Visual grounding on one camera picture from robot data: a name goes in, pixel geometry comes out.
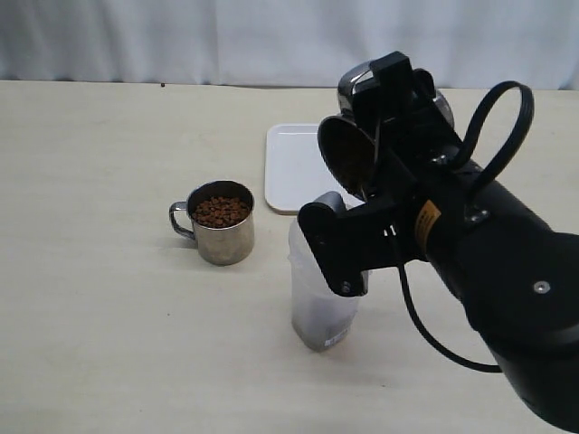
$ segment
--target stainless steel mug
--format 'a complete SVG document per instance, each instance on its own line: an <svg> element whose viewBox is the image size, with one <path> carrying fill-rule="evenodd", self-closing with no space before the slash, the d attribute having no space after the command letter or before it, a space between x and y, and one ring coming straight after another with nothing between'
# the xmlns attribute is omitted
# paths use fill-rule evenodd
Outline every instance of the stainless steel mug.
<svg viewBox="0 0 579 434"><path fill-rule="evenodd" d="M249 215L242 222L226 228L210 228L197 222L193 217L197 206L219 196L239 198L249 206ZM247 187L234 181L215 181L193 190L185 202L173 203L169 208L169 220L175 232L190 239L207 262L214 265L232 265L247 258L253 250L253 207L253 195ZM192 231L177 223L177 211L187 213L192 223Z"/></svg>

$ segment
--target white backdrop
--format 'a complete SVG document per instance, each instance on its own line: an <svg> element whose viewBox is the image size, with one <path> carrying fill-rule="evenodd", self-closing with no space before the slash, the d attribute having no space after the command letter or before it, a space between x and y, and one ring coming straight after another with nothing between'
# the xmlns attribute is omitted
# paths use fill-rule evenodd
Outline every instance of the white backdrop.
<svg viewBox="0 0 579 434"><path fill-rule="evenodd" d="M329 86L393 50L441 87L579 88L575 0L0 0L0 78Z"/></svg>

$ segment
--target clear plastic bottle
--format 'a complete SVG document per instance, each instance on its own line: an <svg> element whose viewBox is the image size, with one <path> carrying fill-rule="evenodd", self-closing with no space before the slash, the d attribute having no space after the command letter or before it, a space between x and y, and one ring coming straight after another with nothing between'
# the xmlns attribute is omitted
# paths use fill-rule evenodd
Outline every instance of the clear plastic bottle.
<svg viewBox="0 0 579 434"><path fill-rule="evenodd" d="M307 347L321 352L346 337L359 297L341 297L332 292L297 219L289 227L289 245L291 323Z"/></svg>

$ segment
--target table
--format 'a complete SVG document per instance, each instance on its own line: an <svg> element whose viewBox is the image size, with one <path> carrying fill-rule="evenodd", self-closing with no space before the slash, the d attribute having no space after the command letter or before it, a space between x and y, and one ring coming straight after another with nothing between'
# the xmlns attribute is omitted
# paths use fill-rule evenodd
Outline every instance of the table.
<svg viewBox="0 0 579 434"><path fill-rule="evenodd" d="M462 135L483 90L445 90ZM481 164L517 112L501 100ZM502 375L472 373L414 330L380 270L351 334L323 354L290 326L291 216L263 199L264 139L337 111L334 90L0 82L0 431L554 433ZM500 176L559 231L579 231L579 93L537 91ZM203 262L168 205L230 178L256 197L244 262ZM427 264L409 266L425 324L489 352Z"/></svg>

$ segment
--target white tray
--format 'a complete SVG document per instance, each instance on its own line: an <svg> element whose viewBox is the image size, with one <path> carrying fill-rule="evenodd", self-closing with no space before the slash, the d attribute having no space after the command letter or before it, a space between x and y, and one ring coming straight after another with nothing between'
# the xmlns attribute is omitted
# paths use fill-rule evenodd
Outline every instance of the white tray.
<svg viewBox="0 0 579 434"><path fill-rule="evenodd" d="M326 167L318 149L317 124L279 124L268 131L265 150L265 200L276 212L293 214L323 193L347 193Z"/></svg>

